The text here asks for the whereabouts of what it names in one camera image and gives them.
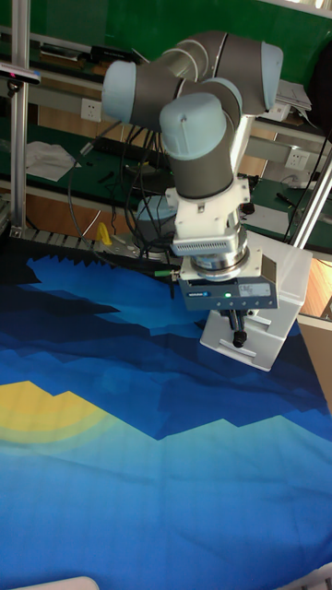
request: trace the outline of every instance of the light blue joint cap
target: light blue joint cap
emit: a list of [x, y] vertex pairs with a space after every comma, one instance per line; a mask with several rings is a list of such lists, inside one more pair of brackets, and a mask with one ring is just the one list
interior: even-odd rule
[[136, 65], [127, 62], [114, 62], [104, 78], [101, 103], [110, 117], [129, 123], [136, 88]]
[[243, 98], [241, 96], [240, 90], [235, 86], [235, 84], [230, 82], [230, 80], [226, 80], [225, 77], [211, 77], [208, 80], [204, 80], [203, 84], [206, 84], [207, 82], [218, 82], [219, 84], [222, 84], [227, 89], [229, 89], [231, 93], [234, 95], [235, 99], [238, 101], [240, 112], [242, 114]]
[[226, 117], [213, 94], [188, 94], [167, 104], [160, 113], [162, 141], [170, 156], [202, 158], [226, 133]]
[[262, 42], [262, 79], [267, 111], [272, 109], [276, 102], [282, 62], [283, 52], [281, 49]]
[[[148, 200], [149, 212], [154, 219], [166, 219], [173, 214], [170, 210], [167, 198], [164, 196], [160, 199], [160, 195], [153, 195]], [[137, 208], [136, 219], [141, 221], [150, 221], [150, 216], [144, 201], [140, 201]]]

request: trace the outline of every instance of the electrical outlet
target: electrical outlet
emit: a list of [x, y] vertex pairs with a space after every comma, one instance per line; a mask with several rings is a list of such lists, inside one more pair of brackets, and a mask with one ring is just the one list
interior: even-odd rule
[[292, 168], [293, 170], [304, 170], [309, 156], [309, 152], [298, 149], [297, 147], [292, 147], [285, 167]]
[[98, 100], [82, 99], [81, 119], [87, 121], [101, 122], [101, 102]]

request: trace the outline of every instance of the table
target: table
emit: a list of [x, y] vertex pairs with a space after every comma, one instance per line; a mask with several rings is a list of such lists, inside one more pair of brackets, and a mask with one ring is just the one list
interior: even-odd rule
[[[0, 138], [10, 138], [9, 121], [5, 118], [0, 118]], [[51, 144], [60, 144], [72, 156], [77, 156], [80, 149], [82, 149], [90, 139], [88, 137], [76, 136], [63, 131], [49, 129], [47, 127], [40, 127], [38, 125], [30, 124], [28, 127], [28, 141], [44, 141]], [[112, 206], [123, 207], [125, 203], [125, 195], [121, 189], [120, 184], [116, 188], [110, 198], [110, 190], [113, 191], [112, 185], [118, 180], [119, 173], [119, 158], [104, 154], [100, 152], [91, 151], [87, 157], [82, 160], [82, 168], [77, 169], [73, 176], [72, 194], [75, 197], [73, 201], [77, 205], [86, 207], [98, 207], [103, 210], [112, 210]], [[124, 159], [124, 163], [133, 164], [134, 160]], [[110, 171], [114, 172], [113, 178], [109, 183], [99, 183], [98, 181], [104, 178]], [[27, 175], [28, 192], [36, 195], [44, 195], [56, 200], [66, 201], [68, 176], [66, 174], [57, 183], [39, 179], [35, 176]], [[10, 154], [0, 152], [0, 185], [7, 188], [10, 184]], [[124, 176], [124, 187], [128, 191], [130, 181]], [[255, 188], [252, 200], [258, 205], [276, 209], [279, 211], [287, 211], [291, 215], [291, 210], [288, 205], [277, 198], [277, 193], [284, 193], [291, 201], [297, 203], [302, 191], [298, 189], [289, 189], [285, 184], [276, 183], [262, 179]], [[303, 200], [303, 206], [310, 198], [311, 192], [308, 191], [307, 197]], [[133, 208], [136, 208], [138, 198], [133, 197]], [[332, 216], [332, 202], [326, 202], [324, 212]], [[276, 234], [267, 230], [258, 230], [250, 227], [250, 218], [248, 216], [247, 227], [251, 230], [258, 231], [275, 239], [281, 239], [280, 234]], [[308, 248], [318, 250], [324, 253], [332, 254], [332, 238], [330, 225], [318, 221], [312, 232]]]
[[178, 289], [32, 247], [0, 255], [0, 589], [267, 590], [330, 562], [332, 422], [297, 326], [263, 373], [202, 347]]

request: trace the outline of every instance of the robotic arm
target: robotic arm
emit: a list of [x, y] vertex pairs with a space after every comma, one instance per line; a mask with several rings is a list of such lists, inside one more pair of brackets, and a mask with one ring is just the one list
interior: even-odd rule
[[235, 348], [246, 341], [249, 310], [278, 307], [276, 264], [248, 246], [240, 223], [250, 194], [237, 170], [252, 121], [275, 103], [282, 57], [278, 47], [211, 31], [149, 64], [115, 62], [104, 80], [107, 114], [162, 132], [186, 306], [226, 316]]

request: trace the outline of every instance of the white cloth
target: white cloth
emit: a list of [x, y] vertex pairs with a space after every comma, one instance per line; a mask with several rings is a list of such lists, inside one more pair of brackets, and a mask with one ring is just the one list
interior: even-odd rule
[[27, 145], [27, 174], [57, 182], [73, 167], [74, 161], [61, 146], [41, 141]]

